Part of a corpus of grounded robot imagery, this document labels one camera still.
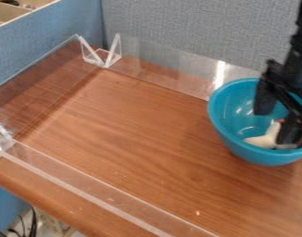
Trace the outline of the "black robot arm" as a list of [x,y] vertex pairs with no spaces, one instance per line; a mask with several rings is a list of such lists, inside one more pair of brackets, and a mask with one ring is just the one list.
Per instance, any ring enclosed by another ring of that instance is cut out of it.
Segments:
[[298,146],[302,143],[302,0],[296,25],[297,31],[292,36],[286,60],[282,64],[274,59],[267,60],[254,101],[255,115],[269,115],[277,102],[289,111],[276,138],[280,146]]

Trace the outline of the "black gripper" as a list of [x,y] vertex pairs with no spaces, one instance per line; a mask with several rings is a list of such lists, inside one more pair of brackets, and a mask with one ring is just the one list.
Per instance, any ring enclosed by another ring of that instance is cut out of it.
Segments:
[[269,115],[277,102],[288,107],[290,113],[281,118],[277,134],[280,145],[302,145],[302,105],[293,98],[302,100],[302,31],[292,39],[292,48],[284,64],[267,61],[267,69],[257,86],[254,114]]

